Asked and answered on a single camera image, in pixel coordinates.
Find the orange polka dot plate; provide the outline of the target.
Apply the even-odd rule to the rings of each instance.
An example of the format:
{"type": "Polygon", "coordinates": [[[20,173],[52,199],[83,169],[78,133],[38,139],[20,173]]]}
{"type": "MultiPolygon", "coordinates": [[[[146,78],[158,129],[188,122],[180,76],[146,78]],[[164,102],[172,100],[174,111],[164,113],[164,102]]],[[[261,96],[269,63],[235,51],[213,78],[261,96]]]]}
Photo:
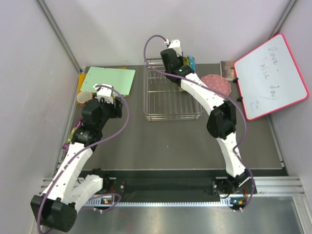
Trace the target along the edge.
{"type": "Polygon", "coordinates": [[[189,64],[189,59],[188,57],[183,57],[183,71],[190,71],[190,64],[189,64]]]}

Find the blue polka dot plate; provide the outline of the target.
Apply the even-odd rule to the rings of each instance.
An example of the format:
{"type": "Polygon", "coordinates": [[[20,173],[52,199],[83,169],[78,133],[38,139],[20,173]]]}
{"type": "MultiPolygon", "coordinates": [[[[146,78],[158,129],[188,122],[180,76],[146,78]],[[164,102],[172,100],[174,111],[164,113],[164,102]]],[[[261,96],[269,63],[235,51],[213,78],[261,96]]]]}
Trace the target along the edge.
{"type": "Polygon", "coordinates": [[[196,72],[195,59],[192,56],[188,56],[189,66],[196,72]]]}

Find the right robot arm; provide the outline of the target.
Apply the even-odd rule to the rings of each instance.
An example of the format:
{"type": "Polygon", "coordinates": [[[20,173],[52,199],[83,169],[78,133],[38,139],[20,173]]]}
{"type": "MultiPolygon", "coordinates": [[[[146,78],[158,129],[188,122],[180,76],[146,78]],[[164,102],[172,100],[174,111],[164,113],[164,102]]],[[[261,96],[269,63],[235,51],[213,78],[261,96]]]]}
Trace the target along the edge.
{"type": "Polygon", "coordinates": [[[228,188],[239,193],[250,175],[243,165],[236,140],[236,107],[229,99],[213,92],[200,80],[195,71],[183,64],[172,48],[160,52],[166,77],[188,92],[208,114],[207,131],[216,138],[226,163],[228,188]]]}

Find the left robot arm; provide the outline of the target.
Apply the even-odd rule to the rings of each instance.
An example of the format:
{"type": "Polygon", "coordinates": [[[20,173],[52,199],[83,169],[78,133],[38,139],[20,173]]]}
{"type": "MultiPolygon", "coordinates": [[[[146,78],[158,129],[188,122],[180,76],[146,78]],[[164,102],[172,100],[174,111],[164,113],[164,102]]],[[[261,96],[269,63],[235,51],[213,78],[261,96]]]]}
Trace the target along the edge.
{"type": "Polygon", "coordinates": [[[104,125],[111,118],[121,118],[123,107],[128,107],[124,97],[116,97],[111,103],[102,97],[84,103],[81,124],[73,134],[60,168],[42,194],[31,199],[39,233],[42,233],[41,226],[65,233],[70,231],[85,203],[97,192],[109,191],[111,182],[102,173],[87,175],[78,186],[75,183],[96,147],[121,133],[118,130],[106,139],[102,137],[104,125]]]}

